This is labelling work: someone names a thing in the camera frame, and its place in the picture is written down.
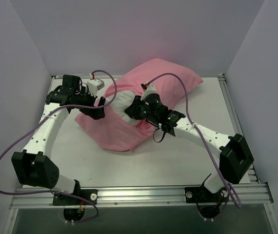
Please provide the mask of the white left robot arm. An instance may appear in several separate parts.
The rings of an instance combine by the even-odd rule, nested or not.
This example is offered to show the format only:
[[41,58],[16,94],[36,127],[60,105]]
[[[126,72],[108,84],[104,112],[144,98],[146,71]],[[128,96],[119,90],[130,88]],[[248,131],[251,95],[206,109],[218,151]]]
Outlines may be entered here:
[[104,117],[104,110],[94,106],[97,93],[103,87],[104,82],[100,79],[90,78],[82,82],[78,76],[63,76],[62,84],[46,97],[40,119],[42,124],[23,150],[12,155],[11,161],[20,184],[63,192],[69,204],[77,204],[81,200],[81,191],[75,188],[76,181],[60,174],[51,160],[51,152],[72,109],[77,108],[95,118]]

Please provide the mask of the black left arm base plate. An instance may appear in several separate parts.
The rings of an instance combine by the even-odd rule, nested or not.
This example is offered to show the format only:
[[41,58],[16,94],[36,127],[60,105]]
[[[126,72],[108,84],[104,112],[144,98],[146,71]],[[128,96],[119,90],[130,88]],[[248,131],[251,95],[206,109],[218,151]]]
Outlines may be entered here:
[[88,202],[74,198],[68,195],[55,194],[52,204],[54,206],[74,206],[74,205],[91,205],[97,204],[98,190],[97,189],[81,189],[75,196],[81,197]]

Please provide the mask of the pink rose-print pillowcase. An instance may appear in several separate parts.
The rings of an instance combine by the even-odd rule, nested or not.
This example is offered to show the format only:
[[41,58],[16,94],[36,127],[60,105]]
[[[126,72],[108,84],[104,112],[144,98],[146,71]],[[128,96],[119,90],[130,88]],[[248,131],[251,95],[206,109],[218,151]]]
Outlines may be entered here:
[[[168,108],[177,103],[193,88],[203,82],[191,69],[159,58],[151,59],[129,71],[111,84],[105,91],[107,101],[113,102],[118,92],[132,91],[142,96],[141,84],[152,81],[160,100]],[[145,120],[139,120],[137,126],[122,120],[110,105],[104,108],[105,117],[94,120],[84,114],[78,114],[76,123],[91,137],[98,146],[116,152],[132,151],[147,138],[155,128]]]

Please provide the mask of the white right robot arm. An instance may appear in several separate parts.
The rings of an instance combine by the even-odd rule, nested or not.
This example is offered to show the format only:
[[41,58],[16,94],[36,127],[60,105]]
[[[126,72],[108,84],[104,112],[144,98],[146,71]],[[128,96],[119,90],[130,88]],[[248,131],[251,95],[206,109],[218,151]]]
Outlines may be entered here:
[[226,185],[239,184],[254,162],[243,135],[229,136],[191,122],[185,114],[162,104],[156,93],[149,94],[145,99],[135,96],[125,113],[132,119],[145,120],[172,136],[208,148],[210,155],[219,159],[216,175],[209,175],[199,190],[200,197],[205,201],[215,198]]

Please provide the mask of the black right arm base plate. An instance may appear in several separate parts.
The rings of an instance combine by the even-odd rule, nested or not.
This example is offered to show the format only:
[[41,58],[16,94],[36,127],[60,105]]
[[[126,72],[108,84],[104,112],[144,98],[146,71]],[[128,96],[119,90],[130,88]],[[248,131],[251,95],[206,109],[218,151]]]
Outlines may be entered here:
[[225,188],[221,188],[216,193],[210,192],[207,188],[203,186],[199,187],[185,187],[184,195],[186,203],[216,203],[219,204],[223,202],[228,193]]

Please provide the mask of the white pillow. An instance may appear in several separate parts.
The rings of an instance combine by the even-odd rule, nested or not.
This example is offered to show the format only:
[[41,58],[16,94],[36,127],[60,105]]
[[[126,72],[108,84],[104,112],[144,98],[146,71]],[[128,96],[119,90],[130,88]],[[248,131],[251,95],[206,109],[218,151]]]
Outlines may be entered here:
[[139,120],[132,119],[125,113],[125,110],[131,106],[134,99],[135,94],[132,91],[118,92],[115,99],[110,104],[110,107],[126,123],[137,126],[139,124]]

